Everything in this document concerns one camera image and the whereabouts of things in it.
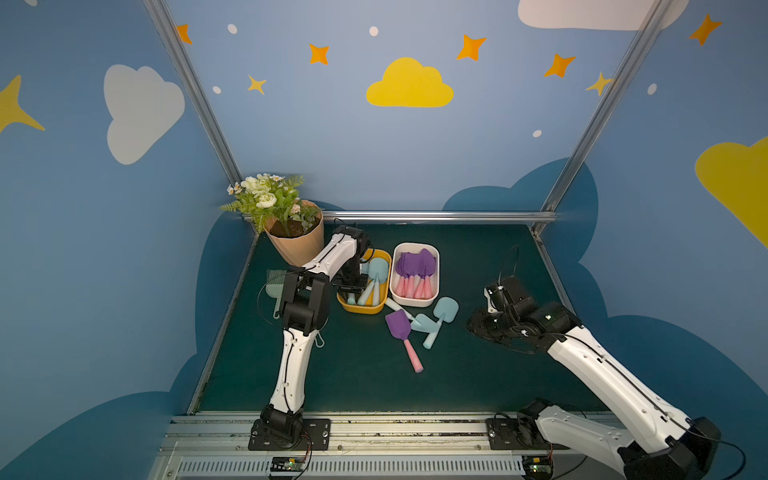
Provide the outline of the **yellow plastic storage box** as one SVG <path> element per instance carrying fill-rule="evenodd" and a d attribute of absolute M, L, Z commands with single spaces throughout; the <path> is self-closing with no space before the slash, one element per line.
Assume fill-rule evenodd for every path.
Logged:
<path fill-rule="evenodd" d="M 392 257 L 384 250 L 369 248 L 366 251 L 363 259 L 380 259 L 380 263 L 386 263 L 386 273 L 379 279 L 378 287 L 371 289 L 371 293 L 367 298 L 366 303 L 363 305 L 358 305 L 357 303 L 349 304 L 347 302 L 348 295 L 343 292 L 338 292 L 336 294 L 336 300 L 347 312 L 361 315 L 375 315 L 384 308 L 386 301 L 389 299 L 389 283 L 391 278 L 390 270 L 392 267 Z"/>

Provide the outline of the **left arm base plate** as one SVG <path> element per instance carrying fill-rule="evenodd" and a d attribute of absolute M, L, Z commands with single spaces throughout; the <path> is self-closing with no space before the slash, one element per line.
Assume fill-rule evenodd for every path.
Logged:
<path fill-rule="evenodd" d="M 293 422 L 290 426 L 270 426 L 257 419 L 250 431 L 249 451 L 299 451 L 311 448 L 327 451 L 329 448 L 331 421 L 309 418 Z"/>

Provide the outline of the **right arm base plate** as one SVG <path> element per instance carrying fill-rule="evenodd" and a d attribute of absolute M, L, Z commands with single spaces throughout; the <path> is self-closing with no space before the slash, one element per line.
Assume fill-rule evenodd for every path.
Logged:
<path fill-rule="evenodd" d="M 485 426 L 492 450 L 567 450 L 566 446 L 545 440 L 532 420 L 496 416 L 486 418 Z"/>

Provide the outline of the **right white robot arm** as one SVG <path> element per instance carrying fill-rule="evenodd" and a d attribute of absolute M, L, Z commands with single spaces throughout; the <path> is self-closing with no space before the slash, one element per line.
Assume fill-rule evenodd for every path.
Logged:
<path fill-rule="evenodd" d="M 537 399 L 514 420 L 521 443 L 568 447 L 626 479 L 701 479 L 710 471 L 721 440 L 719 428 L 705 417 L 688 416 L 657 395 L 570 309 L 559 302 L 539 305 L 516 276 L 486 286 L 484 295 L 487 306 L 467 322 L 472 334 L 505 347 L 522 340 L 549 355 L 621 423 L 612 428 Z"/>

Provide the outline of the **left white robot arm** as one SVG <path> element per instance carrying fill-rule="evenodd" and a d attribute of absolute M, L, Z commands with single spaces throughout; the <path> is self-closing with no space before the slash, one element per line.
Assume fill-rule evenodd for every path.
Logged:
<path fill-rule="evenodd" d="M 264 435 L 274 446 L 295 447 L 306 435 L 305 384 L 315 339 L 328 322 L 333 290 L 364 289 L 360 264 L 369 247 L 366 232 L 341 225 L 312 259 L 286 273 L 279 309 L 283 351 L 275 389 L 260 413 Z"/>

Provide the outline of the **purple pointed shovel pink handle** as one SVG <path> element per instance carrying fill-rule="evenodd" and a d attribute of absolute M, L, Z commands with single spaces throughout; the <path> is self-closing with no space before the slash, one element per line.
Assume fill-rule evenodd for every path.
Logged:
<path fill-rule="evenodd" d="M 400 277 L 397 286 L 395 287 L 394 294 L 406 298 L 408 292 L 408 279 L 406 277 Z"/>

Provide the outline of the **white plastic storage box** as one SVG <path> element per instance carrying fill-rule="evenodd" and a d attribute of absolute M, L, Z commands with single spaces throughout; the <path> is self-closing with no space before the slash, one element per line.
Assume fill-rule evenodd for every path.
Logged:
<path fill-rule="evenodd" d="M 411 253 L 418 253 L 419 254 L 419 252 L 422 249 L 428 249 L 432 253 L 432 255 L 436 258 L 436 271 L 435 271 L 435 273 L 434 273 L 434 275 L 432 277 L 433 296 L 431 298 L 429 298 L 429 299 L 418 299 L 415 296 L 415 294 L 413 295 L 412 298 L 403 298 L 403 297 L 399 297 L 399 296 L 395 295 L 394 294 L 394 290 L 395 290 L 395 287 L 397 286 L 397 284 L 399 282 L 399 278 L 400 278 L 398 273 L 395 270 L 395 265 L 396 265 L 399 257 L 404 252 L 411 252 Z M 390 294 L 391 294 L 391 297 L 397 303 L 399 303 L 400 305 L 413 306 L 413 307 L 427 307 L 427 306 L 430 306 L 437 299 L 439 291 L 440 291 L 440 254 L 439 254 L 438 250 L 434 246 L 432 246 L 432 245 L 422 244 L 422 243 L 408 243 L 408 242 L 401 243 L 394 250 L 394 254 L 393 254 L 393 258 L 392 258 L 392 267 L 391 267 L 391 270 L 390 270 L 390 276 L 391 276 L 391 278 L 390 278 L 390 286 L 389 286 Z M 421 277 L 418 274 L 418 283 L 416 285 L 416 290 L 417 290 L 417 287 L 419 286 L 420 282 L 421 282 Z"/>

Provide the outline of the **blue round shovel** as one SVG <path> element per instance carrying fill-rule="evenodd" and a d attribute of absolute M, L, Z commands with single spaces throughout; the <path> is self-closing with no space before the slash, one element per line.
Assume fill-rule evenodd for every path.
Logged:
<path fill-rule="evenodd" d="M 371 296 L 373 289 L 374 289 L 374 282 L 369 281 L 366 288 L 363 290 L 362 294 L 357 299 L 357 304 L 360 306 L 365 306 L 368 299 Z"/>

